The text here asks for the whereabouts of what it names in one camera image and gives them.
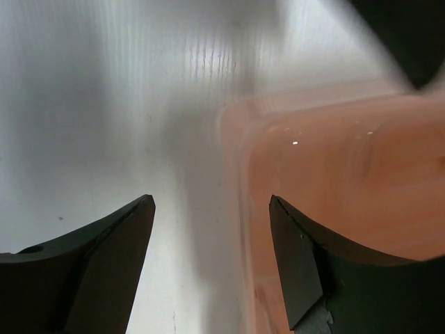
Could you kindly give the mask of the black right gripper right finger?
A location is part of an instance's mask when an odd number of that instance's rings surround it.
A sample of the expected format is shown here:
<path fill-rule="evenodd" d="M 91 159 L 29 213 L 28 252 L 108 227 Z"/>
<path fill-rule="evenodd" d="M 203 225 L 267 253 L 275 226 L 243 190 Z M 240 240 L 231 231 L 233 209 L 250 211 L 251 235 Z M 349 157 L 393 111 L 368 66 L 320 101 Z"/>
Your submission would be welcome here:
<path fill-rule="evenodd" d="M 444 258 L 409 260 L 363 246 L 283 198 L 269 204 L 294 333 L 443 333 Z"/>

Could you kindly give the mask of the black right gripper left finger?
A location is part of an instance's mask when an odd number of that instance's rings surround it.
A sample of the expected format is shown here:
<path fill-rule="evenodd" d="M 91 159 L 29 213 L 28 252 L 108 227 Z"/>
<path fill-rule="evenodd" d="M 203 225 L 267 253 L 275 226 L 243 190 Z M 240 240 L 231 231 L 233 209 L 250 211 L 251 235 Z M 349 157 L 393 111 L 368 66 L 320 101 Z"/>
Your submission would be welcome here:
<path fill-rule="evenodd" d="M 1 332 L 125 333 L 155 209 L 143 195 L 63 236 L 1 254 Z"/>

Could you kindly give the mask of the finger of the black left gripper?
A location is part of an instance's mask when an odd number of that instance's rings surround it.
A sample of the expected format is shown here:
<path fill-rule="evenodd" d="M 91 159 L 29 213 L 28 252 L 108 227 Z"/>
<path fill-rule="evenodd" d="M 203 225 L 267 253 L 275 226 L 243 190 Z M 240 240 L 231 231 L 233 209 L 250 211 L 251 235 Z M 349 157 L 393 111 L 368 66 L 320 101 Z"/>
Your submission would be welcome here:
<path fill-rule="evenodd" d="M 414 89 L 432 83 L 444 64 L 444 1 L 349 1 Z"/>

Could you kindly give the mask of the pink plastic toolbox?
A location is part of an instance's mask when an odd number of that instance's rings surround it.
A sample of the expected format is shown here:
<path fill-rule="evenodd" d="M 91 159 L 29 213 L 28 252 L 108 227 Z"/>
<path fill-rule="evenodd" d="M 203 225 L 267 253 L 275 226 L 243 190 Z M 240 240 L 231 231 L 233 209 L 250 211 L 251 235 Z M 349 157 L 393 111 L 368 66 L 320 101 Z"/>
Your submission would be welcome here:
<path fill-rule="evenodd" d="M 273 196 L 374 250 L 444 258 L 443 86 L 405 93 L 372 80 L 256 97 L 226 108 L 220 130 L 243 333 L 294 333 L 270 228 Z"/>

